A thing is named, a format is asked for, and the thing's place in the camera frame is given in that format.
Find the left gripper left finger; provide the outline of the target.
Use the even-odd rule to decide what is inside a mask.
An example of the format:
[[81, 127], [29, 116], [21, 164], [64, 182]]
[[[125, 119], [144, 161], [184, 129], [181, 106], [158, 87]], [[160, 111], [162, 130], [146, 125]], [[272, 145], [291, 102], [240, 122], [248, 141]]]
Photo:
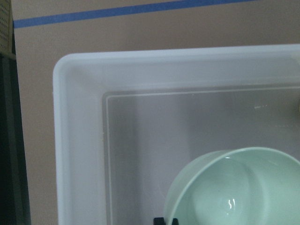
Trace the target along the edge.
[[153, 225], [165, 225], [165, 219], [163, 217], [155, 217], [153, 219]]

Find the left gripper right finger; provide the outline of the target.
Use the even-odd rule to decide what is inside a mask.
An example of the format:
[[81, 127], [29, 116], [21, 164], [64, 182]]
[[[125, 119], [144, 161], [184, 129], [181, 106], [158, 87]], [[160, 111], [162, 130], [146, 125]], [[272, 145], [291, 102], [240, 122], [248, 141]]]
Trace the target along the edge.
[[178, 222], [178, 219], [177, 218], [174, 218], [172, 220], [172, 225], [179, 225], [179, 222]]

